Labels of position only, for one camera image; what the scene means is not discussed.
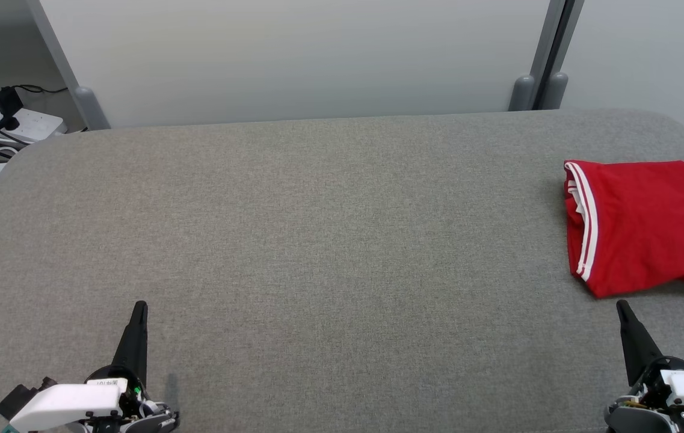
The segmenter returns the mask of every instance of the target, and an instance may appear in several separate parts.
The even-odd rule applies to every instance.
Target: folded red garment
[[[605,298],[684,280],[684,162],[569,160],[569,266]]]

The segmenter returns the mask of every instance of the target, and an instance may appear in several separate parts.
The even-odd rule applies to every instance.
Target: black plug
[[[0,129],[4,128],[8,131],[16,129],[19,123],[17,118],[14,118],[13,115],[22,108],[23,102],[20,101],[15,88],[3,87],[2,90],[0,90],[0,113],[2,114]]]

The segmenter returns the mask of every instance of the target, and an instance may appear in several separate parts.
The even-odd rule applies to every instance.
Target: white stripe
[[[578,176],[585,187],[585,195],[587,199],[587,212],[590,214],[590,238],[588,240],[587,256],[585,258],[585,272],[583,279],[587,281],[590,278],[590,270],[593,268],[593,263],[596,259],[596,246],[598,244],[598,213],[596,211],[596,201],[593,196],[593,190],[590,189],[590,184],[587,181],[587,176],[580,165],[571,162],[575,166]]]
[[[575,173],[575,169],[573,169],[571,162],[567,162],[565,164],[565,167],[567,167],[567,169],[572,173],[572,176],[575,178],[576,186],[578,187],[578,190],[576,190],[576,192],[578,193],[578,195],[580,195],[580,198],[581,198],[580,201],[583,202],[583,206],[585,206],[584,205],[584,198],[582,198],[582,188],[580,186],[580,184],[581,184],[580,178],[578,178],[578,175]],[[583,216],[583,222],[584,222],[585,228],[583,229],[583,245],[582,245],[582,250],[580,252],[580,263],[578,263],[578,274],[580,274],[582,276],[583,267],[584,267],[583,264],[585,263],[585,250],[587,249],[587,232],[588,232],[588,228],[589,228],[589,224],[590,224],[590,216],[587,212],[583,212],[581,214]]]

